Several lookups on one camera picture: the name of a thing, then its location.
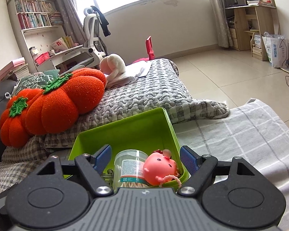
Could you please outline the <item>clear cotton swab jar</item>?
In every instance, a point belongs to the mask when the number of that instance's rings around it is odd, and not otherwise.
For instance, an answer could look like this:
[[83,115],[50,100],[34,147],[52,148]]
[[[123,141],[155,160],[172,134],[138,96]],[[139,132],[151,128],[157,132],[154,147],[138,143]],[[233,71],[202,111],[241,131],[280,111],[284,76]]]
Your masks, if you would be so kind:
[[139,150],[123,150],[114,160],[113,189],[147,188],[149,183],[144,178],[143,166],[148,155]]

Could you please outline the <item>pink pig toy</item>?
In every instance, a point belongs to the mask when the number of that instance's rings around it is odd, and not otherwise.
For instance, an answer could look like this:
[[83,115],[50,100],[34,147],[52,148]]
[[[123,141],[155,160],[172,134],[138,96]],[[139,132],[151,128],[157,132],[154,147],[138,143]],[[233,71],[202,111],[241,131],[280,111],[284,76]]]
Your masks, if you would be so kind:
[[171,159],[172,153],[168,149],[157,150],[148,156],[143,165],[144,179],[152,186],[162,187],[163,184],[176,181],[181,187],[176,162]]

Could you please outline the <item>green plastic bin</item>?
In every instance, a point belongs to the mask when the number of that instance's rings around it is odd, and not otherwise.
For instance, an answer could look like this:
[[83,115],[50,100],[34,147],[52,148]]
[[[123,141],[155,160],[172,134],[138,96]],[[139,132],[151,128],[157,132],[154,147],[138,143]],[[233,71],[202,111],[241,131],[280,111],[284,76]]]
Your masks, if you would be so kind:
[[[72,147],[69,159],[87,153],[93,155],[105,145],[112,148],[112,158],[103,170],[102,176],[111,175],[109,182],[113,187],[114,160],[123,150],[139,150],[148,156],[157,150],[168,149],[172,153],[171,159],[177,164],[181,183],[187,181],[188,172],[180,161],[180,146],[165,109],[157,108],[138,115],[134,115],[101,127],[80,133]],[[173,189],[180,187],[176,181],[163,184],[162,187],[152,186],[147,188],[118,188],[120,189]]]

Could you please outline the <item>grey checked bed sheet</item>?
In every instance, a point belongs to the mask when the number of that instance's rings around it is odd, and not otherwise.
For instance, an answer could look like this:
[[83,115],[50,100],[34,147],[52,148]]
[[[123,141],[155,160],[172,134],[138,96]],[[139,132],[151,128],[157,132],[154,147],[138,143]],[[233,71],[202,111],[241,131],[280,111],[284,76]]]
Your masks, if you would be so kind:
[[180,146],[220,161],[242,157],[261,172],[286,198],[279,227],[289,230],[289,128],[270,106],[251,99],[226,118],[187,121],[173,128]]

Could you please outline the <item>large orange pumpkin pillow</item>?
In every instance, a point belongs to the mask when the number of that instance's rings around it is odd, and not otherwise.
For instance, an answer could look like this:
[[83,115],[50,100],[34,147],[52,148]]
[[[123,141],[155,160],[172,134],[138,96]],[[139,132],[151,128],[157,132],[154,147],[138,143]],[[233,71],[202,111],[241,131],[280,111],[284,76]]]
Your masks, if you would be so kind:
[[58,134],[72,127],[80,115],[91,112],[101,101],[105,75],[81,68],[43,87],[26,110],[25,125],[33,135]]

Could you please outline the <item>grey knitted blanket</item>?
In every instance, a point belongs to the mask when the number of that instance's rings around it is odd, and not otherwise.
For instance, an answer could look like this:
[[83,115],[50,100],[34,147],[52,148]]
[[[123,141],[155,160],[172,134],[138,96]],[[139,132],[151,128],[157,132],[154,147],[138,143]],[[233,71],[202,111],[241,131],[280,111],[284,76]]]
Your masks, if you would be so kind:
[[221,119],[230,110],[225,103],[193,99],[169,59],[151,61],[144,78],[106,90],[99,105],[59,134],[31,137],[20,149],[5,148],[0,162],[0,193],[20,183],[49,153],[71,148],[78,134],[157,107],[166,109],[172,124],[194,119]]

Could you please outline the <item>small orange pumpkin pillow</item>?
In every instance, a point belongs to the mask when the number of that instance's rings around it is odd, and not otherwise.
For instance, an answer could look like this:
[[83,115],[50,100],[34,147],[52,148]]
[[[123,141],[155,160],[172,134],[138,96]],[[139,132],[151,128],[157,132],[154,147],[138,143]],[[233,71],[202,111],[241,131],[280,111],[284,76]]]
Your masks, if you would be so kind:
[[5,146],[22,148],[31,134],[26,128],[25,118],[29,106],[42,94],[42,89],[23,89],[7,103],[0,118],[0,139]]

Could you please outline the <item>teal leaf pattern pillow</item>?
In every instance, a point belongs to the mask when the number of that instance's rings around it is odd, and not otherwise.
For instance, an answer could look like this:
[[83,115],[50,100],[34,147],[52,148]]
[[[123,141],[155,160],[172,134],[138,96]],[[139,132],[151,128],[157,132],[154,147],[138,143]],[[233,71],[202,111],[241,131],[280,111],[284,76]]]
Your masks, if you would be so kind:
[[49,82],[57,79],[59,76],[59,70],[47,70],[41,71],[34,74],[30,74],[26,77],[21,78],[17,84],[14,86],[12,91],[12,96],[17,95],[23,89],[41,89],[42,87],[48,85]]

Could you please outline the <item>pink white plush toy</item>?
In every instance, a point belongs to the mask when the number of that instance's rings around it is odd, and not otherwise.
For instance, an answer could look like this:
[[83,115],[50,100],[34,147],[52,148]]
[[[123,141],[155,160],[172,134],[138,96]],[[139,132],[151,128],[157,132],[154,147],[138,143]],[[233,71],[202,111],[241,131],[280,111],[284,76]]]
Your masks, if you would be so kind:
[[109,83],[126,71],[126,65],[119,55],[110,54],[101,60],[100,71],[107,75],[106,81]]

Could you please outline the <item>pink storage basket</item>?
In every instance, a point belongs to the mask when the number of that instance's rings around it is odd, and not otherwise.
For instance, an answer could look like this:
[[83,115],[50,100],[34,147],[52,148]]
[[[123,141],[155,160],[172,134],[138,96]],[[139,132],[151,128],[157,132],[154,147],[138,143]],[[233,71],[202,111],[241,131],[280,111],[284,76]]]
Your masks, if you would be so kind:
[[42,54],[40,54],[36,59],[35,59],[35,63],[37,65],[41,65],[43,62],[47,61],[50,58],[49,53],[48,52],[44,52]]

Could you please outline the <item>white office chair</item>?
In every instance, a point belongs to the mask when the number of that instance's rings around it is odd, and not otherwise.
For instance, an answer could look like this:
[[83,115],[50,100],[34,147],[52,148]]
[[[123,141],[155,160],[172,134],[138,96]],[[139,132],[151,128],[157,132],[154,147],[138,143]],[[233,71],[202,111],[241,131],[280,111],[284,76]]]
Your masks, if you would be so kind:
[[84,46],[77,46],[73,49],[69,49],[67,54],[74,54],[77,56],[86,53],[89,57],[82,62],[73,65],[71,68],[61,73],[60,76],[71,73],[82,67],[99,69],[101,60],[108,55],[106,45],[100,37],[100,26],[102,26],[103,23],[106,23],[107,26],[108,21],[95,6],[85,8],[84,14],[83,30],[87,37],[87,41]]

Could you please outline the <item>stack of books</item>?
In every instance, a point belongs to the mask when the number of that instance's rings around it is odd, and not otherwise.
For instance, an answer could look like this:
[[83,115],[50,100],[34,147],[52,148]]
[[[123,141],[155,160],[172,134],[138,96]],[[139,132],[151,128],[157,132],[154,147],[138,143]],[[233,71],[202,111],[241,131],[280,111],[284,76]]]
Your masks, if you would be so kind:
[[19,81],[21,78],[29,76],[29,68],[24,57],[14,59],[0,70],[0,81],[12,79]]

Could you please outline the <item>white bookshelf desk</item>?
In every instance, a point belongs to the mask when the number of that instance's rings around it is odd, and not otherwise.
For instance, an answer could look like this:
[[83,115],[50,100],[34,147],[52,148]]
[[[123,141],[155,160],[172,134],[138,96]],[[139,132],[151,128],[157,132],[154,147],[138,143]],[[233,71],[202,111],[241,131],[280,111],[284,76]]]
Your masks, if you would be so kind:
[[65,51],[55,52],[50,58],[38,64],[36,58],[53,50],[55,40],[68,36],[61,14],[53,1],[48,0],[9,0],[8,14],[15,39],[22,57],[25,58],[30,73],[58,68],[64,72],[67,64],[86,57],[80,52],[80,45]]

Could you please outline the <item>grey curtain right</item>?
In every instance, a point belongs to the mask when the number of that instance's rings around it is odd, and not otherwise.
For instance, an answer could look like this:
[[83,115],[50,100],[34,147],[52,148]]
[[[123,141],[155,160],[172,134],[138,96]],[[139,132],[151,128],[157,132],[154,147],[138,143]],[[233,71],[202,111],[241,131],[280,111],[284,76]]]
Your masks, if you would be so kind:
[[224,0],[209,0],[214,12],[218,45],[222,48],[233,47],[233,40],[227,23]]

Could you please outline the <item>grey curtain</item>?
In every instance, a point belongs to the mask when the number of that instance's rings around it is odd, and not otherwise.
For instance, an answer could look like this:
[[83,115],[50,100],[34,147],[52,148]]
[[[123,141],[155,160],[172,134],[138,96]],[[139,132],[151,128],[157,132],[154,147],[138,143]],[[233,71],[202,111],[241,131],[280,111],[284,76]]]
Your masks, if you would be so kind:
[[222,48],[233,47],[233,40],[227,23],[224,0],[209,0],[214,12],[218,45]]
[[64,22],[66,35],[72,37],[73,41],[80,45],[87,41],[82,22],[76,12],[75,0],[56,0]]

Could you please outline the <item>red small chair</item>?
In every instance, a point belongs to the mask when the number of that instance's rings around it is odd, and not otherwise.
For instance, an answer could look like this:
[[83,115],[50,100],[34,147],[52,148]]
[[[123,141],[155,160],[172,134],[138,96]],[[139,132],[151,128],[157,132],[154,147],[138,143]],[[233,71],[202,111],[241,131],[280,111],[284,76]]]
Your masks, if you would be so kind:
[[149,36],[149,37],[146,39],[146,41],[145,41],[145,47],[146,47],[146,51],[147,51],[148,57],[135,60],[135,61],[133,62],[133,64],[134,64],[134,63],[137,63],[137,62],[141,62],[141,61],[147,62],[147,61],[149,61],[149,60],[155,59],[155,53],[154,53],[153,46],[152,46],[151,36]]

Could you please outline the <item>white paper shopping bag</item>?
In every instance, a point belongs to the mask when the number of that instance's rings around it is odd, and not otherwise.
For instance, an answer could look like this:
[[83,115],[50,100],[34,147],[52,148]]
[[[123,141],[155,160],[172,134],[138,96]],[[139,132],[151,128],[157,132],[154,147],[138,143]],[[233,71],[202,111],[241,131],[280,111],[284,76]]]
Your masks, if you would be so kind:
[[288,41],[285,36],[265,32],[262,39],[271,66],[273,68],[287,68],[289,57]]

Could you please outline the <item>wooden desk shelf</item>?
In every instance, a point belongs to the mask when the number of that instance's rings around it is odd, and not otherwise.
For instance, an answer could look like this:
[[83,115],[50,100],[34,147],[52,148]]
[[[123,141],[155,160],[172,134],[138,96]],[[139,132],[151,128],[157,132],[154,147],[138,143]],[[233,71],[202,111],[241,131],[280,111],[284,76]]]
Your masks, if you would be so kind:
[[233,49],[250,51],[251,56],[268,60],[262,36],[275,34],[279,22],[275,0],[224,0]]

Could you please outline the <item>grey curtain left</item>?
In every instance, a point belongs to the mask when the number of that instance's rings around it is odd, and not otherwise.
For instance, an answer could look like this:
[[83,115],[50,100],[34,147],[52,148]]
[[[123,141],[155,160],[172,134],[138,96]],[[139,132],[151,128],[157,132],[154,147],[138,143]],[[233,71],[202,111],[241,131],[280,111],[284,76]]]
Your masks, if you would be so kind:
[[75,0],[56,0],[64,22],[66,35],[72,37],[73,41],[80,45],[87,41],[82,22],[76,12]]

